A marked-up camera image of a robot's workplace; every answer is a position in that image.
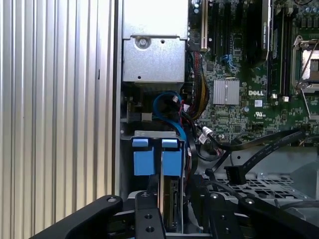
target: green circuit board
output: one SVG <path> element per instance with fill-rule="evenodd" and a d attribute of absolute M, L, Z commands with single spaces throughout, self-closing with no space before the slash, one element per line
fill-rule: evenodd
<path fill-rule="evenodd" d="M 283 1 L 297 7 L 293 1 Z M 224 1 L 219 1 L 222 10 Z M 237 0 L 232 1 L 232 14 L 235 12 Z M 319 2 L 298 7 L 297 20 L 303 18 L 303 11 L 306 7 L 319 7 Z M 245 13 L 243 14 L 242 28 L 231 28 L 230 48 L 233 55 L 235 68 L 229 70 L 217 56 L 214 60 L 209 52 L 204 54 L 203 69 L 209 89 L 210 100 L 206 110 L 201 115 L 199 121 L 206 126 L 213 128 L 220 142 L 230 142 L 241 132 L 250 131 L 257 136 L 264 136 L 270 133 L 303 127 L 309 135 L 319 134 L 319 120 L 309 119 L 305 101 L 301 95 L 292 94 L 289 102 L 270 99 L 267 91 L 268 84 L 268 64 L 256 68 L 250 68 L 245 60 Z M 190 37 L 199 36 L 196 29 L 190 30 Z M 293 37 L 302 35 L 304 39 L 317 39 L 319 28 L 301 28 L 294 22 Z M 239 80 L 239 104 L 237 105 L 216 105 L 214 104 L 214 82 L 216 80 Z M 319 115 L 319 96 L 307 98 L 310 111 L 314 115 Z"/>

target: capacitor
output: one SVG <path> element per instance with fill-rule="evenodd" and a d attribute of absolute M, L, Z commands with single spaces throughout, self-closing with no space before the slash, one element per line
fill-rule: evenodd
<path fill-rule="evenodd" d="M 249 107 L 248 107 L 248 106 L 245 106 L 245 107 L 243 108 L 243 111 L 244 111 L 245 113 L 248 113 L 248 112 L 249 112 Z"/>
<path fill-rule="evenodd" d="M 310 9 L 310 15 L 315 16 L 318 13 L 318 9 L 316 7 L 312 7 Z"/>
<path fill-rule="evenodd" d="M 308 16 L 309 14 L 310 14 L 310 7 L 306 7 L 306 9 L 305 10 L 303 10 L 303 15 L 304 16 Z"/>

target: black cable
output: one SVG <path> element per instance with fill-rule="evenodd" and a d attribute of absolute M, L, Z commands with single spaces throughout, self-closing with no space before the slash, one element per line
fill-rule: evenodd
<path fill-rule="evenodd" d="M 284 204 L 280 207 L 282 210 L 288 208 L 319 208 L 319 201 L 301 201 L 295 203 Z"/>
<path fill-rule="evenodd" d="M 245 175 L 253 167 L 255 167 L 257 163 L 259 163 L 275 150 L 305 137 L 306 135 L 303 131 L 291 133 L 290 135 L 271 142 L 267 146 L 263 147 L 259 152 L 255 153 L 250 159 L 248 159 L 243 165 L 225 166 L 224 168 L 226 169 L 229 183 L 231 185 L 243 185 L 247 183 Z"/>
<path fill-rule="evenodd" d="M 298 0 L 294 0 L 295 4 L 297 4 L 298 6 L 305 6 L 305 5 L 309 4 L 309 3 L 311 3 L 312 1 L 313 1 L 313 0 L 309 0 L 309 1 L 306 2 L 306 3 L 299 3 Z"/>
<path fill-rule="evenodd" d="M 234 145 L 236 144 L 236 141 L 238 141 L 240 139 L 240 137 L 244 136 L 244 135 L 249 135 L 249 136 L 253 136 L 254 138 L 257 138 L 255 134 L 251 133 L 251 132 L 243 132 L 240 133 L 239 135 L 237 135 L 231 142 L 230 144 Z M 233 162 L 233 157 L 232 154 L 229 154 L 229 159 L 230 159 L 230 164 L 231 166 L 234 166 L 234 162 Z"/>
<path fill-rule="evenodd" d="M 203 156 L 200 152 L 200 148 L 201 148 L 201 146 L 199 145 L 197 147 L 197 155 L 198 155 L 198 158 L 200 158 L 201 160 L 203 160 L 205 162 L 213 162 L 213 161 L 217 161 L 220 159 L 220 156 L 218 156 L 218 155 Z"/>
<path fill-rule="evenodd" d="M 283 146 L 286 146 L 287 144 L 296 142 L 304 137 L 306 137 L 306 135 L 303 131 L 297 131 L 263 147 L 259 152 L 255 153 L 250 159 L 248 159 L 243 164 L 244 173 L 247 174 L 253 167 L 256 166 L 257 163 L 259 163 L 261 160 L 263 160 L 265 157 L 267 157 L 275 150 Z"/>
<path fill-rule="evenodd" d="M 275 206 L 280 209 L 281 206 L 280 206 L 277 198 L 274 200 L 274 202 L 275 202 Z"/>
<path fill-rule="evenodd" d="M 192 117 L 190 117 L 190 115 L 183 110 L 181 111 L 181 115 L 182 115 L 182 117 L 184 117 L 186 119 L 187 122 L 189 122 L 192 133 L 193 133 L 193 137 L 197 138 L 197 133 L 196 133 L 197 130 L 196 130 L 196 126 L 195 126 L 195 123 L 194 123 L 194 120 L 192 119 Z"/>
<path fill-rule="evenodd" d="M 305 139 L 305 141 L 308 141 L 308 140 L 319 140 L 319 135 L 314 135 L 314 136 L 310 136 L 308 138 Z"/>
<path fill-rule="evenodd" d="M 225 162 L 225 160 L 228 158 L 230 155 L 230 151 L 224 152 L 224 154 L 221 156 L 221 158 L 217 161 L 217 163 L 212 167 L 212 170 L 216 172 L 216 170 Z"/>
<path fill-rule="evenodd" d="M 209 185 L 209 184 L 214 184 L 216 185 L 217 187 L 219 188 L 222 188 L 224 191 L 226 191 L 227 193 L 229 193 L 230 195 L 234 196 L 235 198 L 237 198 L 238 200 L 242 199 L 243 197 L 237 193 L 234 189 L 228 187 L 227 185 L 223 184 L 223 183 L 220 183 L 220 182 L 217 182 L 215 180 L 213 181 L 206 181 L 204 183 L 205 185 Z"/>
<path fill-rule="evenodd" d="M 190 153 L 191 153 L 191 170 L 189 172 L 189 177 L 190 178 L 192 175 L 195 174 L 198 166 L 198 154 L 197 154 L 197 149 L 195 145 L 194 138 L 192 137 L 190 130 L 188 128 L 185 129 L 185 133 L 187 136 L 188 140 L 188 146 L 190 148 Z"/>
<path fill-rule="evenodd" d="M 209 177 L 210 181 L 217 181 L 215 178 L 214 171 L 212 169 L 206 168 L 205 174 Z M 214 192 L 219 192 L 218 187 L 215 184 L 212 184 L 211 186 L 212 186 Z"/>
<path fill-rule="evenodd" d="M 277 133 L 273 133 L 273 134 L 269 134 L 269 135 L 257 138 L 255 140 L 249 141 L 247 143 L 242 143 L 242 144 L 237 144 L 237 145 L 220 144 L 210 134 L 208 134 L 207 137 L 209 137 L 209 139 L 211 140 L 214 148 L 220 148 L 220 149 L 224 149 L 226 151 L 233 152 L 233 151 L 240 151 L 240 150 L 244 150 L 244 149 L 248 149 L 248 148 L 257 146 L 259 144 L 265 143 L 266 141 L 275 140 L 277 138 L 283 138 L 283 137 L 290 135 L 290 134 L 297 132 L 297 131 L 298 131 L 297 129 L 281 131 L 281 132 L 277 132 Z"/>

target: ram slot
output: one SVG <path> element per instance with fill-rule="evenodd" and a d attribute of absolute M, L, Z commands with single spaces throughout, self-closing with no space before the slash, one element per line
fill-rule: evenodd
<path fill-rule="evenodd" d="M 210 25 L 209 25 L 209 47 L 211 56 L 215 58 L 218 55 L 218 42 L 219 42 L 219 3 L 214 2 L 210 12 Z"/>
<path fill-rule="evenodd" d="M 291 57 L 293 45 L 293 19 L 296 16 L 296 11 L 292 14 L 284 14 L 283 17 L 283 30 L 282 30 L 282 43 L 281 43 L 281 85 L 280 92 L 284 102 L 290 100 L 291 89 Z"/>
<path fill-rule="evenodd" d="M 277 101 L 281 93 L 281 72 L 282 72 L 282 30 L 284 10 L 280 10 L 273 15 L 273 38 L 272 54 L 268 58 L 268 70 L 271 71 L 271 77 L 268 77 L 268 96 Z"/>
<path fill-rule="evenodd" d="M 224 6 L 223 21 L 223 55 L 230 53 L 230 22 L 231 22 L 231 3 L 227 2 Z"/>
<path fill-rule="evenodd" d="M 270 47 L 269 47 L 269 55 L 268 55 L 268 60 L 267 60 L 267 94 L 268 96 L 271 94 L 271 86 L 269 84 L 271 84 L 272 82 L 272 76 L 273 76 L 273 58 L 274 58 L 274 44 L 275 44 L 275 41 L 274 40 L 274 20 L 275 20 L 275 17 L 274 17 L 274 9 L 271 8 L 271 20 L 269 22 L 269 33 L 270 33 Z"/>

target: blue drive release tab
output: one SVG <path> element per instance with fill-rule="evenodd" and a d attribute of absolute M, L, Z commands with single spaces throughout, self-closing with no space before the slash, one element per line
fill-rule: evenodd
<path fill-rule="evenodd" d="M 164 176 L 181 176 L 182 151 L 163 151 L 162 165 Z"/>
<path fill-rule="evenodd" d="M 148 147 L 149 139 L 147 138 L 134 138 L 132 142 L 133 147 Z"/>
<path fill-rule="evenodd" d="M 150 151 L 134 152 L 134 175 L 152 175 L 155 174 L 154 148 Z"/>
<path fill-rule="evenodd" d="M 163 148 L 177 148 L 177 139 L 162 139 L 161 146 Z"/>

